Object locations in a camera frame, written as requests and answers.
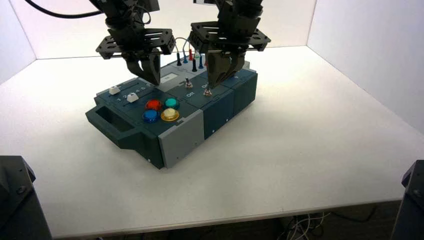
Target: white table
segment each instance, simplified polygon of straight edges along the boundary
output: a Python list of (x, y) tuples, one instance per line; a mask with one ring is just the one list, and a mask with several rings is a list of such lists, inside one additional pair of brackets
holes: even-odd
[[(174, 58), (164, 58), (168, 62)], [(309, 48), (246, 57), (256, 100), (171, 169), (121, 150), (85, 112), (122, 59), (38, 60), (0, 85), (0, 155), (35, 171), (54, 237), (247, 221), (398, 200), (424, 135)]]

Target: yellow button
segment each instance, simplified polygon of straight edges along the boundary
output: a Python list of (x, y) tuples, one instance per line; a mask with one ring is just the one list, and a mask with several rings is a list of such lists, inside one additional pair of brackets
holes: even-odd
[(167, 108), (165, 109), (162, 114), (160, 115), (160, 118), (167, 122), (172, 122), (177, 120), (180, 117), (180, 113), (173, 109), (173, 108)]

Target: blue button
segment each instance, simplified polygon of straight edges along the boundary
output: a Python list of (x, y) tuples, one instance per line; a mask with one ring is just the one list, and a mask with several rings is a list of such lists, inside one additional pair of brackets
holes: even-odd
[(143, 120), (146, 123), (154, 123), (156, 122), (161, 115), (156, 110), (147, 110), (143, 114)]
[(180, 103), (175, 98), (168, 98), (165, 101), (165, 106), (171, 109), (178, 109), (180, 107)]

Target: green button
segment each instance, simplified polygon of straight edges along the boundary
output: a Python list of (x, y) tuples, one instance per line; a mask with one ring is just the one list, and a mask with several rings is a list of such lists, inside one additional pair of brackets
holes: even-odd
[(165, 101), (165, 106), (171, 109), (178, 109), (180, 107), (180, 103), (175, 98), (168, 98)]

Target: red button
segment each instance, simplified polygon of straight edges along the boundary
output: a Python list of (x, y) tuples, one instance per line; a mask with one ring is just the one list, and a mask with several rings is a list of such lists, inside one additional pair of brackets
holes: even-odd
[(161, 101), (157, 100), (157, 99), (153, 99), (153, 100), (149, 100), (146, 103), (145, 106), (146, 109), (151, 109), (151, 110), (156, 110), (156, 111), (160, 111), (162, 108), (162, 103)]

